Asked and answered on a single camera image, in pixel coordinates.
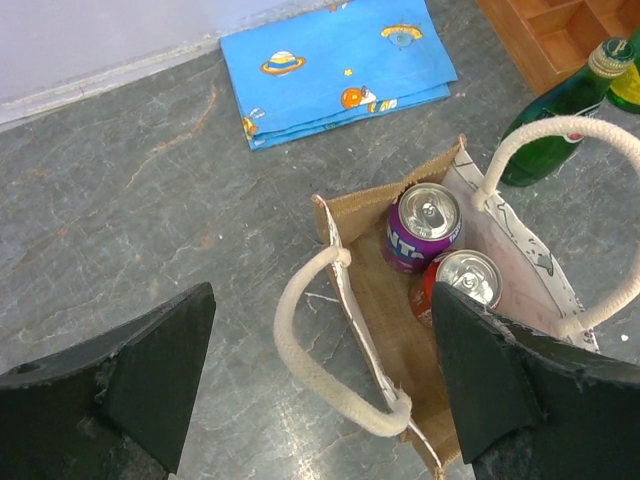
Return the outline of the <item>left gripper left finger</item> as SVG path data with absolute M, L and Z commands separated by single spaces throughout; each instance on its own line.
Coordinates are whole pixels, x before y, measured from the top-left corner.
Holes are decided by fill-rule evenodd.
M 177 472 L 216 302 L 197 284 L 1 375 L 4 479 L 166 479 Z

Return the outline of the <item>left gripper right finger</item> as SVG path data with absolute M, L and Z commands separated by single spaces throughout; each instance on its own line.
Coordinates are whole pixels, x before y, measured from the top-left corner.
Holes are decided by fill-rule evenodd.
M 636 479 L 639 368 L 433 287 L 439 361 L 478 479 Z

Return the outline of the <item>burlap canvas tote bag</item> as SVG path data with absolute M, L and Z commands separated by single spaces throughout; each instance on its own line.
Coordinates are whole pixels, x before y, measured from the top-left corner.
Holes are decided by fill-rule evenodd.
M 577 347 L 596 351 L 594 328 L 639 293 L 639 268 L 605 300 L 585 309 L 546 245 L 517 217 L 497 185 L 509 158 L 520 148 L 554 134 L 578 133 L 604 141 L 632 164 L 639 141 L 609 122 L 564 116 L 539 120 L 511 133 L 486 172 L 469 156 L 464 139 L 420 165 L 404 180 L 331 200 L 312 201 L 324 249 L 289 281 L 277 306 L 274 338 L 289 370 L 344 417 L 380 437 L 412 444 L 432 476 L 442 479 L 460 455 L 433 332 L 414 317 L 408 300 L 412 277 L 383 258 L 391 204 L 409 187 L 441 184 L 458 201 L 462 227 L 457 239 L 488 255 L 499 267 L 504 290 L 501 313 Z M 293 331 L 296 304 L 310 281 L 326 272 L 368 362 L 387 407 L 379 410 L 337 380 L 299 345 Z

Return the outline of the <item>red cola can front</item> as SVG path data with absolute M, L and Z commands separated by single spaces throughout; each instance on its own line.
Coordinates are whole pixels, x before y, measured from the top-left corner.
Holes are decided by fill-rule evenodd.
M 499 268 L 476 250 L 444 251 L 436 256 L 409 291 L 409 306 L 420 324 L 432 327 L 433 287 L 445 283 L 490 308 L 496 308 L 503 292 Z

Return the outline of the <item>purple soda can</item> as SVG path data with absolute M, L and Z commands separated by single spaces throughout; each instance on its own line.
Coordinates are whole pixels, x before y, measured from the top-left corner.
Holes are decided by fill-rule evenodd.
M 390 206 L 383 257 L 401 273 L 420 273 L 454 243 L 461 227 L 453 193 L 441 184 L 417 183 Z

